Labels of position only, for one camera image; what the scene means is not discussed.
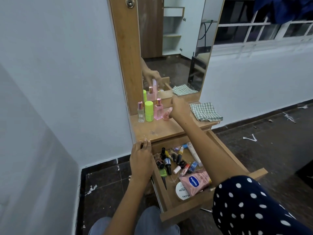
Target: person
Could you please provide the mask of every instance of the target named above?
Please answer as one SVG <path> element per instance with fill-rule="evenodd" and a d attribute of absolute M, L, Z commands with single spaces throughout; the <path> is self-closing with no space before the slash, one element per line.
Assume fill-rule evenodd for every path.
<path fill-rule="evenodd" d="M 142 69 L 142 75 L 146 79 L 149 86 L 152 86 L 152 80 L 155 79 L 157 81 L 157 85 L 160 89 L 163 88 L 163 82 L 162 78 L 158 71 L 153 71 L 150 68 L 148 68 L 147 64 L 143 60 L 142 57 L 140 57 L 140 65 Z"/>
<path fill-rule="evenodd" d="M 295 235 L 311 234 L 246 172 L 209 139 L 190 117 L 190 107 L 183 99 L 173 96 L 172 117 L 186 132 L 212 183 L 216 186 L 212 214 L 224 235 Z M 179 235 L 177 225 L 163 228 L 161 211 L 147 208 L 135 227 L 134 222 L 144 189 L 150 180 L 154 160 L 151 142 L 136 143 L 131 151 L 132 177 L 113 218 L 101 218 L 89 235 Z"/>

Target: green and white checkered cloth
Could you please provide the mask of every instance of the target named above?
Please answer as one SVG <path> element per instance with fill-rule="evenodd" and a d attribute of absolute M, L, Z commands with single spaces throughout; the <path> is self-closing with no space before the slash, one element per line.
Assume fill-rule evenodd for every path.
<path fill-rule="evenodd" d="M 181 86 L 175 86 L 172 91 L 175 95 L 188 95 L 198 93 L 197 90 L 191 90 L 186 84 Z"/>
<path fill-rule="evenodd" d="M 219 121 L 223 120 L 223 117 L 218 114 L 214 106 L 211 102 L 203 103 L 203 104 L 191 104 L 190 105 L 191 111 L 200 121 Z"/>

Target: lock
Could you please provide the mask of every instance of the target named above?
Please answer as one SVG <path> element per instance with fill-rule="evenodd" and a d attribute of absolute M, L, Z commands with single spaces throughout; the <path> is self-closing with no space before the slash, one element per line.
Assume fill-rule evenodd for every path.
<path fill-rule="evenodd" d="M 135 1 L 134 0 L 126 0 L 126 5 L 128 8 L 133 8 L 135 5 Z"/>

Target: white bottle cap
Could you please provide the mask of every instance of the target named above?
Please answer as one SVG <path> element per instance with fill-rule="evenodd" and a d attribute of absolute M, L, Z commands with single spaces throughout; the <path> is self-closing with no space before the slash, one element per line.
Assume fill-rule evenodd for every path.
<path fill-rule="evenodd" d="M 182 184 L 182 182 L 179 182 L 176 185 L 176 194 L 177 196 L 181 199 L 181 200 L 185 200 L 188 199 L 190 197 L 188 191 L 186 190 L 186 188 L 184 187 L 184 185 Z"/>
<path fill-rule="evenodd" d="M 182 169 L 182 168 L 181 168 L 180 166 L 177 166 L 177 167 L 175 168 L 175 170 L 173 171 L 174 174 L 177 174 L 181 169 Z"/>

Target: brown wardrobe door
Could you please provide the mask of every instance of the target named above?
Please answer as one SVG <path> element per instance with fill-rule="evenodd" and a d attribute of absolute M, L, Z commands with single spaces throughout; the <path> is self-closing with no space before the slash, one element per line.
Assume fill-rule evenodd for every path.
<path fill-rule="evenodd" d="M 163 0 L 137 0 L 141 56 L 162 56 Z"/>

